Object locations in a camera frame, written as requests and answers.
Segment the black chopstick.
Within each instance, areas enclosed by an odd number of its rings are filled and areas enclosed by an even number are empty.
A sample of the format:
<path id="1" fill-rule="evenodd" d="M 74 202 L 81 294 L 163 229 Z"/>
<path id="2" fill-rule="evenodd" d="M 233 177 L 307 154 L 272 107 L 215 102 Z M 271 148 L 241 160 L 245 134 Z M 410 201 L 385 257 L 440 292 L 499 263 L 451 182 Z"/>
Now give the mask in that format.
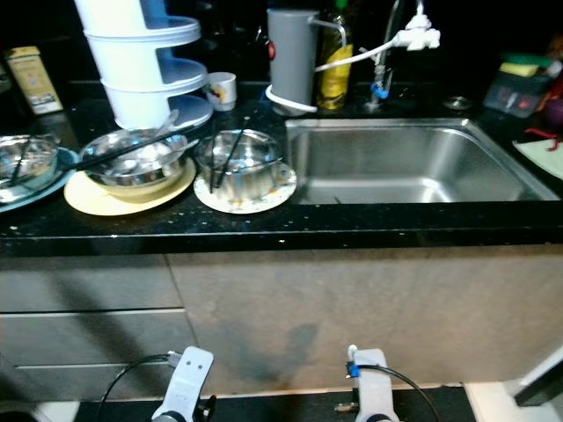
<path id="1" fill-rule="evenodd" d="M 218 170 L 218 172 L 215 174 L 213 180 L 210 181 L 211 193 L 213 193 L 218 188 L 218 186 L 222 184 L 223 178 L 225 177 L 226 172 L 228 172 L 230 166 L 230 160 L 232 160 L 233 154 L 236 153 L 238 149 L 238 145 L 240 145 L 242 136 L 243 136 L 243 129 L 237 130 L 237 135 L 233 136 L 233 141 L 230 142 L 228 152 L 226 152 L 225 157 L 223 158 L 223 164 L 220 170 Z"/>
<path id="2" fill-rule="evenodd" d="M 156 129 L 122 129 L 116 130 L 106 135 L 95 138 L 93 141 L 89 141 L 87 145 L 81 148 L 81 152 L 85 153 L 92 151 L 95 146 L 101 141 L 115 140 L 115 138 L 123 138 L 126 141 L 132 141 L 125 148 L 113 149 L 113 151 L 102 152 L 100 154 L 93 154 L 89 158 L 80 158 L 77 164 L 72 164 L 68 166 L 68 171 L 85 171 L 92 168 L 92 166 L 97 166 L 101 164 L 109 164 L 117 158 L 118 156 L 125 156 L 125 154 L 138 151 L 139 149 L 144 149 L 145 146 L 157 143 L 165 143 L 168 138 L 173 138 L 177 140 L 179 138 L 182 141 L 186 141 L 186 136 L 181 133 L 169 133 L 165 135 L 157 135 Z"/>
<path id="3" fill-rule="evenodd" d="M 18 146 L 18 154 L 13 157 L 13 166 L 11 176 L 8 177 L 9 185 L 19 185 L 23 181 L 23 177 L 31 170 L 31 154 L 33 153 L 33 136 L 16 136 L 16 144 Z"/>
<path id="4" fill-rule="evenodd" d="M 238 146 L 240 146 L 241 138 L 243 137 L 244 132 L 245 132 L 244 128 L 239 129 L 237 136 L 234 137 L 234 141 L 230 145 L 228 156 L 225 157 L 223 165 L 221 166 L 220 174 L 218 174 L 218 176 L 215 178 L 215 180 L 213 182 L 213 185 L 212 185 L 213 188 L 217 188 L 218 186 L 220 186 L 222 184 L 223 179 L 225 177 L 225 174 L 228 173 L 228 169 L 230 168 L 230 161 L 233 160 L 234 154 L 236 154 L 236 152 L 238 151 Z"/>

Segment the black floor mat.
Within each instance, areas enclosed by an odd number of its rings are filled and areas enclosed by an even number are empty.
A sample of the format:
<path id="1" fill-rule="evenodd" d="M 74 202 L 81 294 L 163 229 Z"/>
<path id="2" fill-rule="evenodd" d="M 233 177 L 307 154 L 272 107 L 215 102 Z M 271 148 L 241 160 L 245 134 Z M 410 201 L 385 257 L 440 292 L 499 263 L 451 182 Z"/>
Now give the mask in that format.
<path id="1" fill-rule="evenodd" d="M 424 389 L 438 410 L 436 418 L 422 394 L 414 389 L 395 389 L 391 401 L 395 413 L 405 422 L 481 422 L 463 387 Z M 277 397 L 218 398 L 210 422 L 354 422 L 351 411 L 335 407 L 353 399 L 350 391 L 327 391 L 317 394 L 277 395 Z M 105 405 L 101 422 L 150 422 L 158 407 L 157 399 L 112 401 Z M 43 417 L 47 422 L 98 422 L 95 402 L 21 402 L 0 401 L 1 422 L 33 422 Z"/>

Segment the grey drawer front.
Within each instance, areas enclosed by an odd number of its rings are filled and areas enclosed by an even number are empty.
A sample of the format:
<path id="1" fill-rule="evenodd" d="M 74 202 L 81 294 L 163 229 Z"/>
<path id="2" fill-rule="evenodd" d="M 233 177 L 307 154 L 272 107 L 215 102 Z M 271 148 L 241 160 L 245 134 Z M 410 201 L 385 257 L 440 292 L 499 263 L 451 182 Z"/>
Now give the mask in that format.
<path id="1" fill-rule="evenodd" d="M 161 256 L 4 258 L 0 312 L 181 307 Z"/>
<path id="2" fill-rule="evenodd" d="M 125 363 L 198 341 L 184 309 L 0 315 L 1 354 L 16 366 Z"/>
<path id="3" fill-rule="evenodd" d="M 82 401 L 97 403 L 108 383 L 125 363 L 89 365 L 12 366 L 4 363 L 0 376 L 17 398 L 32 402 Z M 153 399 L 163 397 L 172 378 L 165 363 L 145 363 L 129 370 L 110 391 L 108 399 Z"/>

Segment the yellow plate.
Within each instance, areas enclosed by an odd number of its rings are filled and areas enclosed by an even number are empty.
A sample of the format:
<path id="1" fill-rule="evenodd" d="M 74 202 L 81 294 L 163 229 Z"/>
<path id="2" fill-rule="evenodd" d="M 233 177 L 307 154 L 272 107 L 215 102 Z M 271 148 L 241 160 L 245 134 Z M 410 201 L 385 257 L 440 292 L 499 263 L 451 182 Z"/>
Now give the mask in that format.
<path id="1" fill-rule="evenodd" d="M 189 188 L 194 177 L 196 177 L 196 165 L 192 161 L 186 161 L 185 166 L 182 174 L 189 178 L 189 184 L 182 186 L 176 192 L 164 194 L 156 200 L 142 202 L 117 200 L 117 198 L 106 193 L 104 185 L 91 179 L 85 171 L 76 172 L 69 177 L 68 184 L 64 187 L 64 197 L 75 210 L 88 215 L 118 216 L 144 212 L 144 210 L 152 209 L 173 200 L 174 197 L 179 196 Z"/>

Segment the round steel bowl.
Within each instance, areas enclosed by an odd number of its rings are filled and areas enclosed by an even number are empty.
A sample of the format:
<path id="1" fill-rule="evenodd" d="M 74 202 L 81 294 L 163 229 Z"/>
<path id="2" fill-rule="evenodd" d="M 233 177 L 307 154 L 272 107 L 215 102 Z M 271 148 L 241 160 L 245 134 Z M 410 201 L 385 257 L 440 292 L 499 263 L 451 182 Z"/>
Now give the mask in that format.
<path id="1" fill-rule="evenodd" d="M 91 179 L 104 186 L 137 186 L 166 178 L 181 176 L 184 172 L 186 154 L 176 156 L 172 151 L 173 138 L 165 143 L 151 144 L 132 153 L 118 156 L 109 164 L 92 166 L 85 170 Z M 92 151 L 79 152 L 80 158 L 99 156 L 102 152 L 125 148 L 132 141 L 115 138 L 99 142 Z"/>

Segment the stainless steel sink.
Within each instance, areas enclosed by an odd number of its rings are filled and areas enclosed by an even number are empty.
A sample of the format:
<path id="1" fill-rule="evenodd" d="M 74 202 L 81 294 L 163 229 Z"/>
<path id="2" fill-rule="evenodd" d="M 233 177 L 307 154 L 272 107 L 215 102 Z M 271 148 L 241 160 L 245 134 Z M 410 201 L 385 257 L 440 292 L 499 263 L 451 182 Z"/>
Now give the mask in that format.
<path id="1" fill-rule="evenodd" d="M 302 204 L 557 200 L 467 118 L 287 120 Z"/>

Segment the steel spoon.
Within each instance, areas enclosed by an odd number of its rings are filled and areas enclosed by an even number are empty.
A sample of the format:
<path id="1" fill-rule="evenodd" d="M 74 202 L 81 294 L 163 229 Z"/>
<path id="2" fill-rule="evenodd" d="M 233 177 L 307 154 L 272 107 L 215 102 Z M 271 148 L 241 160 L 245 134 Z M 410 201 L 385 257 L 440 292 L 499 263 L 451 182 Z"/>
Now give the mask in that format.
<path id="1" fill-rule="evenodd" d="M 176 121 L 179 118 L 179 112 L 176 109 L 173 109 L 169 116 L 165 118 L 164 124 L 162 124 L 157 130 L 156 133 L 149 139 L 148 144 L 157 143 L 157 141 L 163 140 L 169 133 L 172 132 L 172 126 L 176 124 Z"/>
<path id="2" fill-rule="evenodd" d="M 177 137 L 170 143 L 170 146 L 172 146 L 172 151 L 176 156 L 184 156 L 191 148 L 200 143 L 200 141 L 200 138 Z"/>

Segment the white printed cup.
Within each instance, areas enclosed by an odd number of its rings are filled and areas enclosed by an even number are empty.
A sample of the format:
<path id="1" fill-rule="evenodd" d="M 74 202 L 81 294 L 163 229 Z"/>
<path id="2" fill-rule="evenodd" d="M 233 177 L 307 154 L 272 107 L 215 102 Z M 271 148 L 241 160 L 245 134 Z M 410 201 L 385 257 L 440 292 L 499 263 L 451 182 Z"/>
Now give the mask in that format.
<path id="1" fill-rule="evenodd" d="M 208 100 L 218 112 L 229 112 L 236 108 L 237 76 L 230 72 L 208 74 Z"/>

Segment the chrome faucet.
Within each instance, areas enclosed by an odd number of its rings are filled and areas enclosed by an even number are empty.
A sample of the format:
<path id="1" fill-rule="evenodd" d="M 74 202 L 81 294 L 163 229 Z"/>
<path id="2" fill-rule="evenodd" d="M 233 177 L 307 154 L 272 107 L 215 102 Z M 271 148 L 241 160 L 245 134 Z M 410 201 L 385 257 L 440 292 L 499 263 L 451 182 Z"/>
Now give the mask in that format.
<path id="1" fill-rule="evenodd" d="M 415 0 L 394 0 L 391 4 L 389 20 L 384 32 L 383 43 L 390 43 L 395 33 L 402 28 L 403 13 L 407 5 L 414 3 Z M 387 68 L 387 59 L 389 59 L 391 49 L 386 48 L 384 51 L 375 54 L 371 59 L 374 61 L 373 82 L 370 86 L 370 97 L 363 105 L 367 112 L 374 113 L 381 108 L 382 102 L 390 95 L 390 83 L 393 71 Z"/>

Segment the yellow oil bottle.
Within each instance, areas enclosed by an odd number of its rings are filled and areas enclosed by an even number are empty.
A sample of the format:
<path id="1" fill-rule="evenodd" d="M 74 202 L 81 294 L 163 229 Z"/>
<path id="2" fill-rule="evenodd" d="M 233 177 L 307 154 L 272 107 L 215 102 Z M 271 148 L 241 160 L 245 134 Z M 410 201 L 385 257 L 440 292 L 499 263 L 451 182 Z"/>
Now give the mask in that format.
<path id="1" fill-rule="evenodd" d="M 341 41 L 338 29 L 322 28 L 318 65 L 350 59 L 354 46 L 348 36 L 353 33 L 348 23 L 349 0 L 334 0 L 334 6 L 325 13 L 323 20 L 346 29 L 346 41 Z M 339 110 L 348 91 L 350 65 L 341 65 L 320 72 L 318 76 L 317 106 L 321 110 Z"/>

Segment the clear plastic sponge container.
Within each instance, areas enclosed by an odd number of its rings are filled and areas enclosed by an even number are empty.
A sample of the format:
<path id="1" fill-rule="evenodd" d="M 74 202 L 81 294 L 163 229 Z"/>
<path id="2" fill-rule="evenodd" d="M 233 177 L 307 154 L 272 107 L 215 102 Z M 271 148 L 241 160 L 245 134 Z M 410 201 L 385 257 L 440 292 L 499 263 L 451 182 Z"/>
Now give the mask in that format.
<path id="1" fill-rule="evenodd" d="M 496 73 L 483 105 L 511 116 L 528 118 L 539 108 L 551 81 L 548 74 L 518 76 L 501 70 Z"/>

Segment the yellow tea box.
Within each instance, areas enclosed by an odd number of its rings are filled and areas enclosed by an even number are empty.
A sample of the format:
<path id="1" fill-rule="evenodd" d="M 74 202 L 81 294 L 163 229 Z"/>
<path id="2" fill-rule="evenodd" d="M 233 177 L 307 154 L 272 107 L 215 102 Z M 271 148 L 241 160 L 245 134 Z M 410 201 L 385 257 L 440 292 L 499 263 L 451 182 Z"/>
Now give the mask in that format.
<path id="1" fill-rule="evenodd" d="M 56 89 L 49 79 L 45 65 L 36 46 L 19 46 L 8 49 L 4 59 L 11 68 L 19 89 L 24 93 L 29 108 L 36 115 L 63 110 Z"/>

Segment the white faucet diverter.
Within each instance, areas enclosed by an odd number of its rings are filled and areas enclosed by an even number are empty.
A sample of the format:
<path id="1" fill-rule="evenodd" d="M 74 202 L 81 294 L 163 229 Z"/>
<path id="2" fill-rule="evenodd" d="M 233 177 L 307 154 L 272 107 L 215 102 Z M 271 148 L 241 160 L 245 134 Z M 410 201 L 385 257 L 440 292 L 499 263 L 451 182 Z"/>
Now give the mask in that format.
<path id="1" fill-rule="evenodd" d="M 415 13 L 406 28 L 398 31 L 391 40 L 393 46 L 404 47 L 407 51 L 422 51 L 422 49 L 438 48 L 440 46 L 440 32 L 434 29 L 426 13 Z"/>

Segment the green yellow sponge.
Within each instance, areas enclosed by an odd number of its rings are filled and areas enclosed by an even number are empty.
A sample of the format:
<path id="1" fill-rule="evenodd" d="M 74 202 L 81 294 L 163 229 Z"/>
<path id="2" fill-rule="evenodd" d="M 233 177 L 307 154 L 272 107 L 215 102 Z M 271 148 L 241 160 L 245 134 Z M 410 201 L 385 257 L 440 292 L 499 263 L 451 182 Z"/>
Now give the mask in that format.
<path id="1" fill-rule="evenodd" d="M 563 61 L 552 59 L 550 56 L 503 53 L 500 71 L 515 76 L 549 76 L 555 79 L 559 73 L 563 73 Z"/>

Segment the red handled tool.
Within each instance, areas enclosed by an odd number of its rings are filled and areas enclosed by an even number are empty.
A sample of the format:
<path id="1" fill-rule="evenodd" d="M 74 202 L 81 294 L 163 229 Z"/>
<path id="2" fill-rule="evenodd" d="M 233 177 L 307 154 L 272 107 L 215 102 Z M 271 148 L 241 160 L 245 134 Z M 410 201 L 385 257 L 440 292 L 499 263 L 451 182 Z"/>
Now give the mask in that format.
<path id="1" fill-rule="evenodd" d="M 547 152 L 554 152 L 559 148 L 560 144 L 563 144 L 563 137 L 559 134 L 548 132 L 548 130 L 543 130 L 535 127 L 528 127 L 523 130 L 524 140 L 526 141 L 548 141 L 550 145 L 547 146 Z"/>

